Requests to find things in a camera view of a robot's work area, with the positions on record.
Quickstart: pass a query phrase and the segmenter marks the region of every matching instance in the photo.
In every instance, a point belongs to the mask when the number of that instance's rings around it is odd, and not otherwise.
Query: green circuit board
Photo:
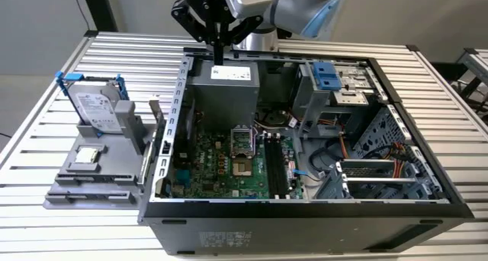
[[[289,152],[293,152],[291,140],[283,140],[281,145],[284,155],[287,152],[288,156]],[[251,168],[248,171],[239,172],[236,168],[243,160],[249,163]],[[175,197],[185,198],[269,199],[263,139],[259,137],[256,139],[256,152],[252,159],[232,158],[231,133],[200,132],[189,169],[189,183],[184,187],[175,182],[172,192]],[[300,186],[289,191],[289,197],[303,198]]]

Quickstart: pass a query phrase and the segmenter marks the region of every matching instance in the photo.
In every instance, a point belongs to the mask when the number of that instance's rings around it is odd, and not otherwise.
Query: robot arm
[[[207,43],[215,64],[221,65],[224,49],[239,44],[260,25],[316,37],[337,5],[339,0],[179,0],[172,17],[195,40]],[[236,20],[240,23],[231,28]]]

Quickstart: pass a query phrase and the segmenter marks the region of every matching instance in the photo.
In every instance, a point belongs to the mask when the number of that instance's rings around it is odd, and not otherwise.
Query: sticker
[[[108,97],[103,94],[77,93],[76,98],[92,126],[101,132],[121,132]]]
[[[292,127],[292,128],[295,128],[296,123],[297,123],[296,118],[295,118],[295,117],[291,117],[291,120],[289,120],[289,122],[288,122],[288,126],[289,126],[289,127]]]
[[[248,247],[251,243],[251,231],[201,231],[200,243],[209,247]]]
[[[251,68],[215,65],[212,67],[211,79],[251,81]]]

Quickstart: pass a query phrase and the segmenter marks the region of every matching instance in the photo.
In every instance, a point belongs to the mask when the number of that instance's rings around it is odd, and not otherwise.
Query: motherboard
[[[228,133],[200,131],[192,165],[176,170],[173,197],[273,199],[279,186],[287,198],[301,199],[300,180],[288,166],[296,165],[292,140],[271,138],[243,128]]]

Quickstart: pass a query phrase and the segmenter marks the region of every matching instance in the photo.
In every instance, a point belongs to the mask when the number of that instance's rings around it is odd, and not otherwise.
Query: ram slot
[[[279,138],[273,136],[265,138],[264,155],[267,157],[269,196],[277,195],[284,199],[288,194],[288,188]]]

